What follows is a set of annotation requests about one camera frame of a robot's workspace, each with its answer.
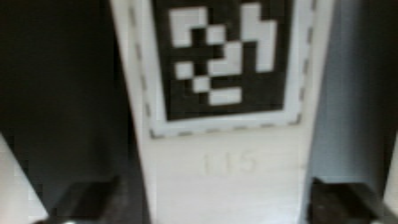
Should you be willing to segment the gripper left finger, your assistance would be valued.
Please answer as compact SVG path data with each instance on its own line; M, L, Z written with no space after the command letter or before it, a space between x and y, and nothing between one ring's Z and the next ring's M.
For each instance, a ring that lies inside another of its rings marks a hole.
M121 224L127 184L107 181L77 182L61 197L48 217L36 224Z

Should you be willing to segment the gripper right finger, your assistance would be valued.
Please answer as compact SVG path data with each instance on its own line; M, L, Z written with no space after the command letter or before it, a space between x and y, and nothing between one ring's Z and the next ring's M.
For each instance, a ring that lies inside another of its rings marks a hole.
M391 224L391 209L365 183L311 183L310 224Z

